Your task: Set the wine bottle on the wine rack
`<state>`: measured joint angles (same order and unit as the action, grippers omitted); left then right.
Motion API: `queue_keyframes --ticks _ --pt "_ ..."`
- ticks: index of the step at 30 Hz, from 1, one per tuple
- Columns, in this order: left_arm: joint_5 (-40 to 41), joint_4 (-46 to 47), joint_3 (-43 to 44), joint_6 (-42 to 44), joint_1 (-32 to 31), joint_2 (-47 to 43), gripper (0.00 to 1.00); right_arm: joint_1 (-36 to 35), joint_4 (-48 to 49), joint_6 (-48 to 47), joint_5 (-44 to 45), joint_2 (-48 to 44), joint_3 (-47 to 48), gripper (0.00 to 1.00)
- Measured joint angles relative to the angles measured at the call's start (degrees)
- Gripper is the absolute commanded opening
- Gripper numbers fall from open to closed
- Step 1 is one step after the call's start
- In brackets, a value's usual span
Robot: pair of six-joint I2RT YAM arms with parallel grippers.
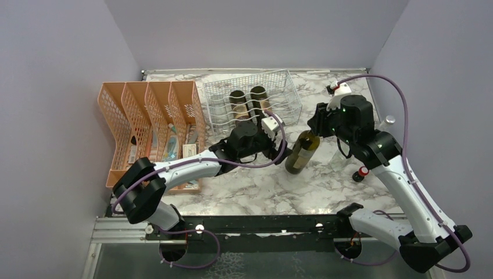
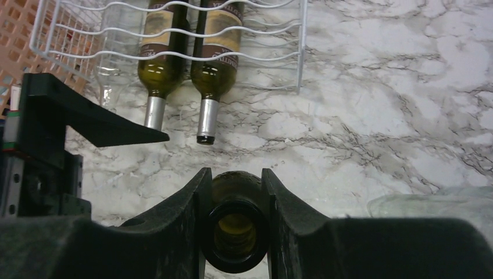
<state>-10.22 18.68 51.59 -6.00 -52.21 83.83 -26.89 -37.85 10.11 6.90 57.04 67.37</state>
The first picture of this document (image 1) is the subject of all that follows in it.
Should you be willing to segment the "green wine bottle brown label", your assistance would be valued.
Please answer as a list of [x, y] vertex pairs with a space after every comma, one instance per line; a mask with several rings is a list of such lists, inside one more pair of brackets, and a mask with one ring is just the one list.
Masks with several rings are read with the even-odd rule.
[[242, 121], [251, 121], [252, 115], [248, 106], [246, 95], [243, 91], [235, 90], [229, 95], [231, 111], [233, 113], [235, 126], [239, 126]]

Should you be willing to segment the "clear bottle silver cap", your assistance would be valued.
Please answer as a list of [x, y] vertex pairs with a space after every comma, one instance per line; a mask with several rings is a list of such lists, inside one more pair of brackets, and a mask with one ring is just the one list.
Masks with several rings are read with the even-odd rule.
[[395, 124], [395, 122], [396, 122], [396, 118], [392, 115], [388, 115], [381, 121], [377, 129], [380, 131], [388, 132], [390, 128]]

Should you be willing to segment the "green wine bottle white label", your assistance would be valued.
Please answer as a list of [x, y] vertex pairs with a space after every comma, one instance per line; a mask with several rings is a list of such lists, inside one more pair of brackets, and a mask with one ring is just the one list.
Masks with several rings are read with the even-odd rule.
[[263, 86], [255, 86], [250, 90], [250, 97], [256, 116], [261, 116], [264, 111], [272, 112], [267, 91]]

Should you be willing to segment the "dark green wine bottle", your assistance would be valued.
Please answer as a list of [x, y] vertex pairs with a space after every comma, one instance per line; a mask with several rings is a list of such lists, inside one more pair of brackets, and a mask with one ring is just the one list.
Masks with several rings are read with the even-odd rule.
[[291, 174], [299, 174], [309, 163], [320, 145], [320, 137], [311, 130], [300, 133], [292, 149], [292, 154], [285, 160], [285, 169]]

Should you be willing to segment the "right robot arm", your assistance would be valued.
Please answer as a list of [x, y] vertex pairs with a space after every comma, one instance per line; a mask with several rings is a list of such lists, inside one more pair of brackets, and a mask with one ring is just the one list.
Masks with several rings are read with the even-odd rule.
[[315, 135], [336, 137], [389, 190], [408, 225], [377, 215], [353, 203], [338, 212], [337, 232], [370, 235], [396, 249], [406, 264], [425, 273], [472, 238], [466, 225], [457, 225], [433, 201], [402, 155], [402, 147], [388, 132], [375, 127], [373, 106], [361, 95], [347, 95], [338, 105], [318, 103], [307, 122]]

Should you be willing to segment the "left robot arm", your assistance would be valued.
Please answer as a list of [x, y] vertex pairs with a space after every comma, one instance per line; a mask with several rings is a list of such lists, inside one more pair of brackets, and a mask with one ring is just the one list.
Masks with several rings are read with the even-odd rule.
[[274, 117], [263, 121], [261, 126], [243, 121], [227, 138], [188, 158], [157, 163], [147, 157], [138, 159], [112, 189], [116, 197], [112, 212], [125, 215], [131, 224], [147, 221], [160, 227], [166, 237], [177, 238], [184, 220], [174, 205], [162, 202], [164, 194], [186, 182], [217, 177], [236, 167], [252, 168], [241, 159], [258, 153], [270, 159], [264, 167], [284, 160], [288, 152], [283, 124]]

